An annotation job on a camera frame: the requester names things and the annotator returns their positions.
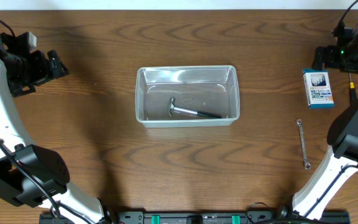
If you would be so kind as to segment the clear plastic storage container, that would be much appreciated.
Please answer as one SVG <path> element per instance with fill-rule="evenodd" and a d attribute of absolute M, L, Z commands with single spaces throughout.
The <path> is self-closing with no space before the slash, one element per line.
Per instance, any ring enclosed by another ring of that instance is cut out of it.
<path fill-rule="evenodd" d="M 171 97 L 176 106 L 222 118 L 170 116 Z M 229 126 L 240 114 L 239 82 L 232 65 L 142 67 L 137 71 L 135 116 L 146 128 Z"/>

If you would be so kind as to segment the small black-handled hammer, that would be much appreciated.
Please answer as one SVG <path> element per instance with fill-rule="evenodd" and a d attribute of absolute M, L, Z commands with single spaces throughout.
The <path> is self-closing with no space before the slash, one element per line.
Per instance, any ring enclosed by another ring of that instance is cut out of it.
<path fill-rule="evenodd" d="M 171 97 L 169 100 L 169 105 L 168 105 L 168 114 L 170 116 L 172 116 L 173 113 L 184 114 L 184 115 L 188 115 L 188 116 L 199 116 L 199 117 L 204 117 L 204 118 L 209 118 L 209 119 L 221 119 L 222 118 L 222 116 L 219 114 L 208 113 L 205 111 L 196 111 L 196 110 L 191 110 L 188 108 L 182 108 L 182 107 L 176 106 L 175 98 Z"/>

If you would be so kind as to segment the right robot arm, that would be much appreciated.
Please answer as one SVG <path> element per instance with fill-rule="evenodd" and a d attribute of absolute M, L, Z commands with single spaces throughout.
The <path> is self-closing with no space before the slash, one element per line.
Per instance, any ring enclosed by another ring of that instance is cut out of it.
<path fill-rule="evenodd" d="M 358 74 L 358 23 L 355 29 L 339 21 L 332 31 L 335 45 L 317 47 L 313 64 L 303 72 L 305 88 L 316 91 L 327 80 L 312 84 L 312 75 L 324 75 L 327 68 Z M 350 105 L 332 123 L 327 135 L 328 150 L 307 184 L 282 209 L 279 217 L 289 222 L 318 221 L 345 181 L 358 171 L 358 97 L 351 91 Z"/>

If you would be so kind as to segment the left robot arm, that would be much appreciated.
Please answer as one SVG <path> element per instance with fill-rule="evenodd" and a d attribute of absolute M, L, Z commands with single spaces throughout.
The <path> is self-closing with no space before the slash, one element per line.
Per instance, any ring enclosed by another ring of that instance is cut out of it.
<path fill-rule="evenodd" d="M 37 50 L 34 34 L 0 32 L 0 198 L 16 207 L 46 208 L 50 223 L 116 223 L 98 198 L 71 182 L 57 152 L 35 144 L 14 104 L 68 73 L 56 51 Z"/>

